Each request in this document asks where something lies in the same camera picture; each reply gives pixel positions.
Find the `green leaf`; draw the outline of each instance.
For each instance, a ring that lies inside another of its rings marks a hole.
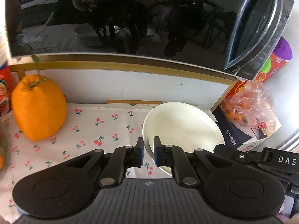
[[[39,57],[38,57],[37,55],[35,55],[35,54],[32,54],[32,55],[31,55],[31,58],[33,59],[33,61],[34,61],[35,63],[39,63],[39,61],[40,61]]]

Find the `bag of oranges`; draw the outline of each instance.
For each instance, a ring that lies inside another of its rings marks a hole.
[[[220,107],[226,118],[238,125],[250,128],[275,129],[273,96],[259,81],[247,81],[244,88],[225,98]]]

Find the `cardboard box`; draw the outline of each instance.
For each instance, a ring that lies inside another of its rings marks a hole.
[[[245,152],[252,150],[272,135],[268,129],[252,129],[233,124],[226,119],[219,106],[213,111],[213,114],[218,121],[217,124],[221,130],[225,144],[231,148],[238,149],[239,151]],[[275,131],[280,127],[281,124],[276,118]]]
[[[260,82],[267,81],[280,67],[286,63],[285,60],[279,58],[274,53],[271,54],[262,70],[257,74],[255,80]],[[229,91],[226,97],[238,93],[245,86],[245,82],[237,81],[234,87]]]

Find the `white plate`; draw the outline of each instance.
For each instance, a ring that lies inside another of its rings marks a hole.
[[[79,37],[77,37],[75,34],[74,34],[74,37],[82,44],[86,45],[86,46],[90,46],[90,47],[99,47],[99,46],[102,46],[102,42],[100,41],[99,38],[96,39],[81,39]]]
[[[119,33],[119,27],[118,26],[114,26],[115,29],[115,35],[117,35]],[[110,36],[109,33],[109,27],[106,25],[106,31],[107,31],[107,37]],[[78,35],[80,37],[85,37],[85,38],[97,38],[97,33],[95,32],[95,30],[93,29],[93,27],[88,24],[80,24],[78,25],[75,29],[74,29],[74,34]]]
[[[175,145],[185,152],[202,148],[213,152],[216,145],[224,144],[222,133],[217,124],[200,109],[178,102],[158,105],[146,116],[142,137],[145,148],[154,161],[155,136],[159,136],[162,145]],[[160,167],[171,175],[170,167]]]

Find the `microwave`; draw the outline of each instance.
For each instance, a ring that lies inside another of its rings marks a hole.
[[[253,80],[293,0],[6,0],[12,57],[125,55]]]

